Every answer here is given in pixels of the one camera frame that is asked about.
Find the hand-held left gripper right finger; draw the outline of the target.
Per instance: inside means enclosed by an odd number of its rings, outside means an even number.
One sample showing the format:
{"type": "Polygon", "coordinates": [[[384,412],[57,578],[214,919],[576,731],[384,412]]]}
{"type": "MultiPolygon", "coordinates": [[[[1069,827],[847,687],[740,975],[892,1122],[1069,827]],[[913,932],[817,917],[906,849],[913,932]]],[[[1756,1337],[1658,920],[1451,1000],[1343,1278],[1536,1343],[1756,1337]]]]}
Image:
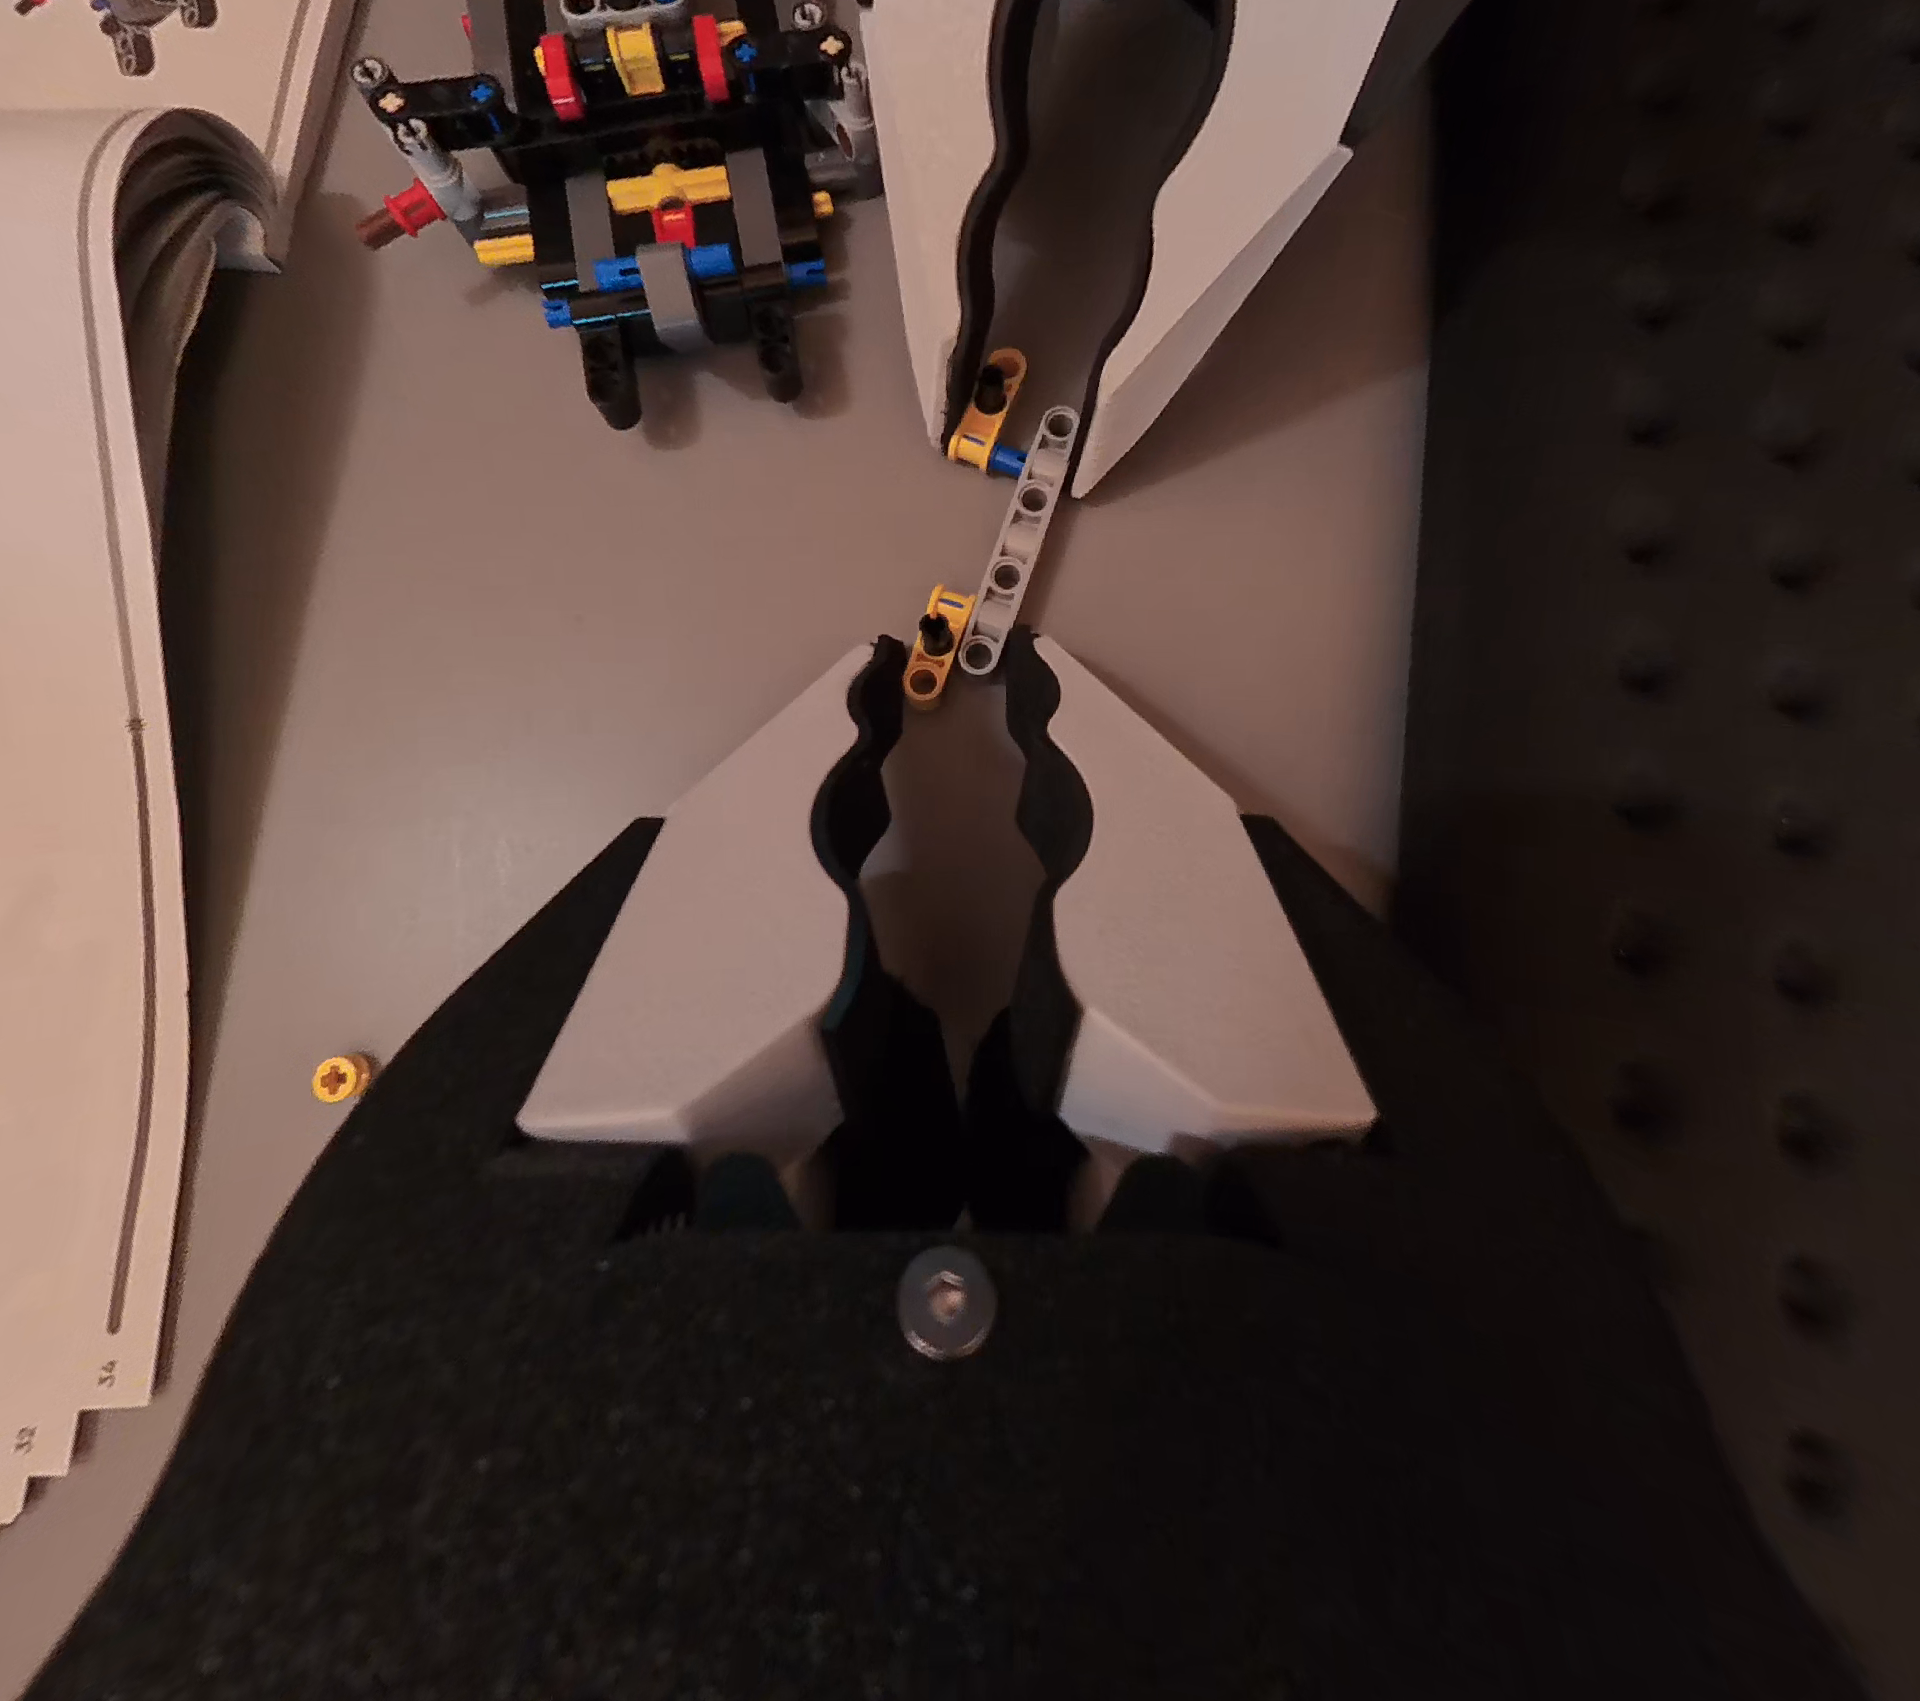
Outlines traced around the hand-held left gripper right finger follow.
{"type": "Polygon", "coordinates": [[[1235,803],[1043,634],[1011,633],[1016,822],[1041,866],[1011,991],[1011,1218],[1087,1141],[1348,1138],[1376,1104],[1235,803]]]}

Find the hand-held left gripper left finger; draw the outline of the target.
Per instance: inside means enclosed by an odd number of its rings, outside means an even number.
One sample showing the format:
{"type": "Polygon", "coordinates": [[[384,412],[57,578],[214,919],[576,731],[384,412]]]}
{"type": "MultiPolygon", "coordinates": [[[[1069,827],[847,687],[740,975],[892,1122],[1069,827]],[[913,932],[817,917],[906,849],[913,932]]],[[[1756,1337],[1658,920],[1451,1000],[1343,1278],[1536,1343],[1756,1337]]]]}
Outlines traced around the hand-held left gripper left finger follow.
{"type": "Polygon", "coordinates": [[[901,991],[859,875],[892,813],[904,649],[855,645],[662,821],[517,1127],[827,1160],[832,1216],[901,1210],[901,991]]]}

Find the yellow lego connector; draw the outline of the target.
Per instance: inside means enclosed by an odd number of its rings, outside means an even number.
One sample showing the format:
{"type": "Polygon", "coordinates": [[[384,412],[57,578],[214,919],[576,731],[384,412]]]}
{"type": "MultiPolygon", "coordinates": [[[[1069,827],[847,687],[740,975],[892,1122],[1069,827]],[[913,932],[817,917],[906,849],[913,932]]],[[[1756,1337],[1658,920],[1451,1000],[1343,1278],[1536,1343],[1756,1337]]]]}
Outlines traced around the yellow lego connector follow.
{"type": "Polygon", "coordinates": [[[901,676],[907,708],[926,712],[939,704],[947,676],[966,645],[974,607],[972,592],[952,587],[935,587],[928,595],[901,676]]]}
{"type": "Polygon", "coordinates": [[[1027,361],[1018,347],[991,350],[972,382],[970,401],[946,441],[946,459],[987,473],[990,449],[1002,441],[1011,403],[1021,388],[1027,361]]]}

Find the short grey lego beam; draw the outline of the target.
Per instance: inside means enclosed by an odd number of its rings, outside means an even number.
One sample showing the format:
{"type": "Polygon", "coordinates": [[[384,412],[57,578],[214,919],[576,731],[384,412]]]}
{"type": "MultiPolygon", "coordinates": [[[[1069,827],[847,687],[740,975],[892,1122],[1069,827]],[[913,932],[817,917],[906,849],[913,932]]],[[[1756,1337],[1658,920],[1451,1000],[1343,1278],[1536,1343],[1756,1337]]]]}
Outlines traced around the short grey lego beam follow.
{"type": "Polygon", "coordinates": [[[957,666],[967,676],[986,678],[998,669],[1005,640],[1020,620],[1055,503],[1068,486],[1081,425],[1077,409],[1054,405],[1024,451],[994,557],[986,563],[957,645],[957,666]]]}

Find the lego chassis model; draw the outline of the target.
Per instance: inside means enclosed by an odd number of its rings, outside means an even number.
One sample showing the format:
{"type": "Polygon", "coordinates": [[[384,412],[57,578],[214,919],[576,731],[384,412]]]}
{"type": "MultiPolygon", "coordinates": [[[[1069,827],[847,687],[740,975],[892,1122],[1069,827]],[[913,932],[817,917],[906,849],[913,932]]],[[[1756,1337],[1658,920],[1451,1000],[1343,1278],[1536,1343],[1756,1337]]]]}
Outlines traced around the lego chassis model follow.
{"type": "Polygon", "coordinates": [[[529,269],[580,348],[590,405],[641,418],[640,366],[746,348],[797,401],[797,299],[821,226],[878,189],[865,70],[824,0],[464,0],[471,70],[349,79],[412,170],[368,249],[445,224],[486,269],[529,269]]]}

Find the black perforated mat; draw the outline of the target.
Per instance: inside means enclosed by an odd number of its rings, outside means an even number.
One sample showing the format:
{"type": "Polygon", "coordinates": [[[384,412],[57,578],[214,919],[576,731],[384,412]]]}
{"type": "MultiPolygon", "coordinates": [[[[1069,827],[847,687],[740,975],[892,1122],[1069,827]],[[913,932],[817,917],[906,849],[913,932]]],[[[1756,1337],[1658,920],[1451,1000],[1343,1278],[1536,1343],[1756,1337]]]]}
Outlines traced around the black perforated mat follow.
{"type": "Polygon", "coordinates": [[[1404,932],[1915,1697],[1918,0],[1475,0],[1431,98],[1404,932]]]}

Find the open instruction booklet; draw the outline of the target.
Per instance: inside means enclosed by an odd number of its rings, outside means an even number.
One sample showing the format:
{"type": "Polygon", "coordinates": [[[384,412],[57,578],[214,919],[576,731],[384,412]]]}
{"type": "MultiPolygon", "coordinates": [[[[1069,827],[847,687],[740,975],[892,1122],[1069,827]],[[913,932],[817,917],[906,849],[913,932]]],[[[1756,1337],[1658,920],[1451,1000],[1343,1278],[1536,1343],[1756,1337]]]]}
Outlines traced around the open instruction booklet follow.
{"type": "Polygon", "coordinates": [[[1,1519],[152,1398],[189,1072],[160,554],[181,354],[275,270],[356,0],[3,0],[1,1519]]]}

